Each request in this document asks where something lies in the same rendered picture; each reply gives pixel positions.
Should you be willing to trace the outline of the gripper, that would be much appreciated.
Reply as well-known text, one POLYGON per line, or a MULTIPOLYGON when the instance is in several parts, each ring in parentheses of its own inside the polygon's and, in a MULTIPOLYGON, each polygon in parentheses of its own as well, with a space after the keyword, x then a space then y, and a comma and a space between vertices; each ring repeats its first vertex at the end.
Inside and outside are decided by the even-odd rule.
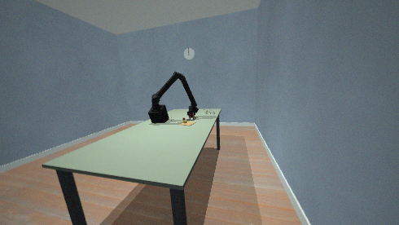
POLYGON ((189 109, 189 112, 187 112, 187 116, 189 116, 189 118, 191 119, 191 117, 194 117, 195 116, 195 112, 193 111, 193 108, 192 109, 189 109), (190 115, 190 116, 189 116, 190 115))

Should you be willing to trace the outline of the tan mat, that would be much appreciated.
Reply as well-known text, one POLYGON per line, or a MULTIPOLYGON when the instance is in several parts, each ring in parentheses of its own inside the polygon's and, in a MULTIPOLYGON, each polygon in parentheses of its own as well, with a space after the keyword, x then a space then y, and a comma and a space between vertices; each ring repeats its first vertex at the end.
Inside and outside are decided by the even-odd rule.
POLYGON ((194 121, 187 121, 186 123, 181 123, 181 124, 179 124, 179 125, 184 125, 184 126, 191 126, 191 125, 193 125, 193 124, 195 124, 196 122, 194 122, 194 121))

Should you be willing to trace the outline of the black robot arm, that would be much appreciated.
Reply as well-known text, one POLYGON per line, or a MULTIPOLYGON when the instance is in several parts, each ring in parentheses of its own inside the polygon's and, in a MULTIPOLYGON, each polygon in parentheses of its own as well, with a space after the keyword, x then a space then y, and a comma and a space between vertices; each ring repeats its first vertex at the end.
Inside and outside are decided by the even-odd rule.
POLYGON ((173 76, 162 86, 162 88, 158 92, 156 92, 156 94, 152 95, 152 110, 151 110, 152 112, 159 112, 160 108, 162 107, 162 105, 158 104, 160 102, 160 98, 177 79, 181 80, 182 84, 184 83, 183 86, 184 86, 185 91, 191 101, 191 106, 189 106, 189 109, 193 108, 194 112, 196 112, 196 113, 198 112, 199 109, 197 109, 197 107, 196 107, 197 103, 195 102, 193 94, 191 93, 191 89, 188 86, 187 82, 185 82, 186 78, 184 77, 183 74, 177 73, 177 72, 174 72, 173 76), (180 74, 180 75, 178 75, 178 74, 180 74))

